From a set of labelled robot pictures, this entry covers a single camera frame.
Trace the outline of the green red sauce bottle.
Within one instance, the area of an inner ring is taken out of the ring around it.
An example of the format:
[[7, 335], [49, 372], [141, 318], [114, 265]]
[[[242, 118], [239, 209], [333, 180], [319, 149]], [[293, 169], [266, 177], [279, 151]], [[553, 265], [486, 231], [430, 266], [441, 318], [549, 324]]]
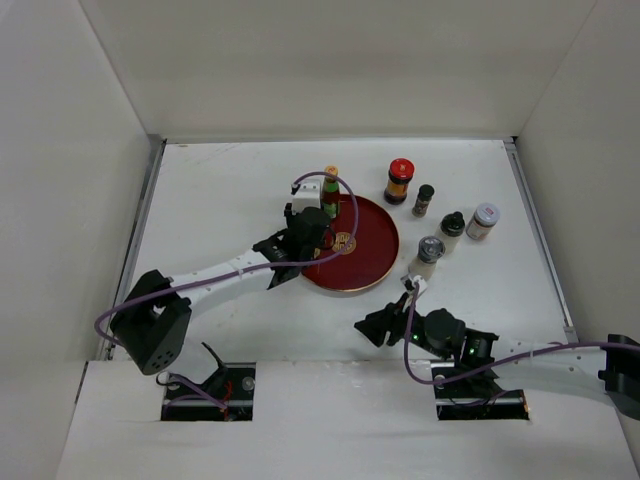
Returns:
[[331, 219], [336, 219], [340, 213], [340, 184], [336, 180], [339, 170], [336, 166], [329, 165], [324, 172], [327, 176], [323, 179], [321, 206]]

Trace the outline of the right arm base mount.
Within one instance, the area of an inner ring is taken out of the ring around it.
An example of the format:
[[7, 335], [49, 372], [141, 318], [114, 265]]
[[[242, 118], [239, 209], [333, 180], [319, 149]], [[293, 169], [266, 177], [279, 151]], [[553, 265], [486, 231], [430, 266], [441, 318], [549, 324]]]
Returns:
[[529, 420], [522, 390], [504, 390], [491, 371], [434, 386], [440, 421]]

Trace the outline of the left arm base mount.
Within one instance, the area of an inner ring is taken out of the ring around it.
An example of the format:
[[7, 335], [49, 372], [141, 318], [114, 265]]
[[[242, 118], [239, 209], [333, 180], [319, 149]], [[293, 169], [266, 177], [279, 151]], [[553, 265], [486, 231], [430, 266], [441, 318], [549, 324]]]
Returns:
[[163, 372], [155, 382], [164, 389], [162, 421], [236, 422], [253, 418], [257, 366], [255, 363], [224, 362], [205, 342], [199, 345], [214, 370], [201, 384], [183, 374]]

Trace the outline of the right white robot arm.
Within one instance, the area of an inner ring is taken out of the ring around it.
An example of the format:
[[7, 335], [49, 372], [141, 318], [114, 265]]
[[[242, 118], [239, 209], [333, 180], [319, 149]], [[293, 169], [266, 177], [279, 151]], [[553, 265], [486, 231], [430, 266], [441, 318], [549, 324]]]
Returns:
[[472, 329], [444, 308], [421, 315], [409, 295], [354, 327], [376, 347], [403, 341], [435, 357], [426, 383], [441, 419], [523, 418], [527, 390], [587, 398], [639, 417], [639, 344], [624, 335], [594, 343], [511, 340]]

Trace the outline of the grey-cap white shaker bottle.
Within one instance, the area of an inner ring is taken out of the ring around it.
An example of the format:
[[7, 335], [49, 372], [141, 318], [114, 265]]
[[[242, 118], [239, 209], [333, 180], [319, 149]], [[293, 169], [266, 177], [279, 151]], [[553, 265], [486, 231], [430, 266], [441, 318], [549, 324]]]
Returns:
[[418, 243], [417, 254], [408, 267], [409, 274], [421, 276], [425, 281], [433, 275], [438, 261], [444, 256], [446, 247], [436, 236], [423, 237]]

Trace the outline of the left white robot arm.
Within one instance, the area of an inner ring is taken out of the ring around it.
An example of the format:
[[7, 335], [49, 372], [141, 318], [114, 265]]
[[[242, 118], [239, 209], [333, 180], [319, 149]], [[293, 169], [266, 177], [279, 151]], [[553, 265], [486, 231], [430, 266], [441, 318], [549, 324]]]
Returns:
[[190, 323], [245, 294], [267, 291], [296, 277], [329, 235], [330, 218], [307, 207], [286, 216], [286, 227], [243, 254], [182, 276], [157, 269], [136, 282], [109, 327], [145, 376], [177, 373], [206, 399], [224, 387], [220, 359], [188, 338]]

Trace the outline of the red-lid dark sauce jar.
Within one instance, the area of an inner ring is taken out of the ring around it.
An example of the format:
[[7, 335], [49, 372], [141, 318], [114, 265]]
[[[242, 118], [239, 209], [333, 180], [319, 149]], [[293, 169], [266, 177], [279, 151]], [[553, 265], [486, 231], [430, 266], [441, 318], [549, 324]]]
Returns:
[[405, 201], [414, 173], [415, 166], [409, 159], [396, 158], [390, 163], [384, 190], [384, 199], [389, 204], [399, 205]]

